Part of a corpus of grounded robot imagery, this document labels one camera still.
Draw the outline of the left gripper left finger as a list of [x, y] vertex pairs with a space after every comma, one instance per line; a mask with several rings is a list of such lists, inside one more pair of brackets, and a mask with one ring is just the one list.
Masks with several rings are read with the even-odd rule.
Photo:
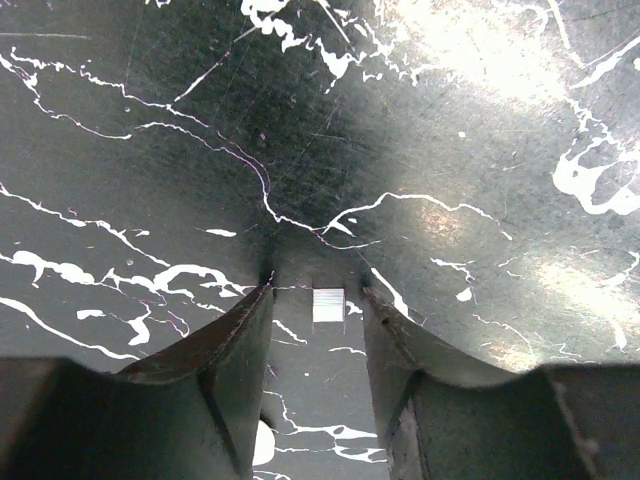
[[273, 293], [117, 373], [68, 358], [1, 361], [5, 479], [249, 479]]

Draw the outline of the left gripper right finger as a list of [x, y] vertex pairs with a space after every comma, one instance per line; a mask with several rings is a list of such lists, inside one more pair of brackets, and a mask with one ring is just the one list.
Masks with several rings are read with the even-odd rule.
[[365, 288], [364, 341], [393, 479], [635, 479], [639, 368], [513, 373], [414, 323]]

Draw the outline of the silver staple strip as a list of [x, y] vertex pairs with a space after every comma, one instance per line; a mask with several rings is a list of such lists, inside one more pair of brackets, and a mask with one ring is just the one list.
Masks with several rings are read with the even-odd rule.
[[312, 292], [312, 321], [342, 323], [345, 317], [345, 291], [342, 288], [318, 288]]

